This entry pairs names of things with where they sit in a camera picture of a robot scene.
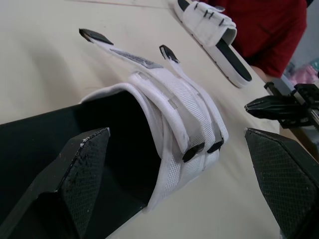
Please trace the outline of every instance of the textured black plastic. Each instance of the textured black plastic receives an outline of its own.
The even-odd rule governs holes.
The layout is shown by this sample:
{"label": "textured black plastic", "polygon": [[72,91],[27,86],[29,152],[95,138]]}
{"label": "textured black plastic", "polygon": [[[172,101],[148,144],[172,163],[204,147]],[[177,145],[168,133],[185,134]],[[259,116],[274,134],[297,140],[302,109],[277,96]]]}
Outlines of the textured black plastic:
{"label": "textured black plastic", "polygon": [[99,193],[107,143],[107,130],[83,139],[61,186],[62,198],[80,238],[85,234]]}
{"label": "textured black plastic", "polygon": [[318,226],[317,162],[283,136],[248,129],[245,138],[260,189],[284,235],[318,238],[313,235]]}
{"label": "textured black plastic", "polygon": [[0,224],[70,138],[104,127],[110,128],[111,137],[103,190],[85,238],[106,238],[145,207],[157,181],[160,157],[140,104],[130,93],[120,92],[0,126],[0,191],[5,195],[0,197]]}

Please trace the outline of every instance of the person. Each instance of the person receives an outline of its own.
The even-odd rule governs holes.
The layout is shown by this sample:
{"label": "person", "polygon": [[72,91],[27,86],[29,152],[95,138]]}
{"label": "person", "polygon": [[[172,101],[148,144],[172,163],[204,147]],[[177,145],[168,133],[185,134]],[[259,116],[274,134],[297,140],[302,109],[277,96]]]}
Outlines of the person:
{"label": "person", "polygon": [[237,25],[233,47],[268,82],[280,78],[307,26],[312,0],[202,0]]}

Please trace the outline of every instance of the white mesh fabric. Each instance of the white mesh fabric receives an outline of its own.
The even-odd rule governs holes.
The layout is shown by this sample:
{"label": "white mesh fabric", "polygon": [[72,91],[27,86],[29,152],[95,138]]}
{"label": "white mesh fabric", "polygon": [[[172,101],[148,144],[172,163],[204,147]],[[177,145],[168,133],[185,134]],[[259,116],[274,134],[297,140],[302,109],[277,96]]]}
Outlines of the white mesh fabric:
{"label": "white mesh fabric", "polygon": [[236,37],[236,24],[218,9],[194,1],[182,16],[185,27],[206,47],[215,46],[223,38],[229,45]]}
{"label": "white mesh fabric", "polygon": [[160,50],[165,60],[167,60],[170,63],[170,65],[173,67],[176,73],[184,80],[185,84],[188,84],[191,88],[193,88],[194,93],[197,94],[199,97],[201,97],[202,100],[204,101],[205,105],[209,109],[209,115],[211,116],[212,126],[214,129],[215,136],[218,135],[217,131],[220,130],[223,136],[224,142],[227,142],[229,137],[228,131],[220,115],[220,112],[217,106],[215,105],[214,101],[212,100],[212,98],[201,86],[199,86],[194,81],[192,81],[184,73],[180,63],[173,61],[169,56],[167,56],[163,48],[160,48]]}

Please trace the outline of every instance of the white strap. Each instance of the white strap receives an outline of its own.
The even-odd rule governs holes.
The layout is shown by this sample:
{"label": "white strap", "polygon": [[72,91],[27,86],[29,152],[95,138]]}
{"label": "white strap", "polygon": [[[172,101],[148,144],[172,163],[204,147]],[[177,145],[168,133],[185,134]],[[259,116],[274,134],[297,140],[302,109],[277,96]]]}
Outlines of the white strap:
{"label": "white strap", "polygon": [[[145,84],[140,81],[134,81],[134,84],[139,84],[139,89],[142,90],[144,94],[148,95],[148,97],[157,97],[155,94],[149,92],[150,89],[154,88],[159,88],[159,91],[168,96],[168,102],[170,103],[169,107],[167,107],[167,104],[163,105],[162,100],[153,100],[155,100],[154,103],[156,106],[158,106],[160,110],[163,111],[163,114],[165,114],[181,152],[186,153],[188,149],[202,142],[205,143],[203,150],[207,151],[214,144],[215,136],[211,128],[211,123],[202,114],[196,99],[193,98],[192,94],[184,87],[183,83],[177,80],[170,71],[157,63],[124,52],[105,42],[92,38],[90,40],[112,55],[134,64],[140,70],[152,76],[145,78],[148,80],[148,86],[152,85],[150,88],[146,87]],[[172,109],[178,111],[178,113],[172,114]],[[181,117],[182,123],[178,120],[178,118],[180,118],[178,115],[184,115],[184,117]]]}
{"label": "white strap", "polygon": [[183,14],[183,24],[206,47],[215,46],[223,38],[230,45],[236,37],[232,19],[204,2],[194,1]]}
{"label": "white strap", "polygon": [[170,65],[173,67],[173,69],[176,71],[176,73],[181,78],[183,78],[185,80],[185,82],[187,82],[190,86],[192,86],[194,88],[194,90],[197,91],[198,94],[200,95],[200,97],[204,100],[207,108],[210,110],[210,116],[212,117],[212,119],[215,119],[216,123],[218,124],[218,128],[221,131],[221,134],[223,136],[224,142],[226,142],[228,140],[228,137],[229,137],[228,131],[226,129],[225,123],[224,123],[224,121],[220,115],[220,112],[219,112],[217,106],[215,105],[214,101],[212,100],[210,95],[201,86],[199,86],[194,81],[192,81],[184,73],[184,71],[180,65],[180,62],[177,60],[176,57],[175,57],[175,60],[172,60],[171,57],[167,55],[167,53],[165,51],[165,47],[166,46],[160,47],[160,51],[161,51],[164,59],[170,63]]}

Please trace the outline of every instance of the velcro strap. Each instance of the velcro strap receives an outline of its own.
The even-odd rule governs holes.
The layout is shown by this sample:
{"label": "velcro strap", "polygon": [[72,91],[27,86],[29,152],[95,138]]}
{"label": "velcro strap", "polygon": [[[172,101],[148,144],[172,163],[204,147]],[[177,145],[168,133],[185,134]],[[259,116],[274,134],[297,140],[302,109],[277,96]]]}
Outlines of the velcro strap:
{"label": "velcro strap", "polygon": [[215,46],[221,38],[230,45],[237,34],[230,17],[204,2],[194,1],[186,8],[183,24],[206,47]]}

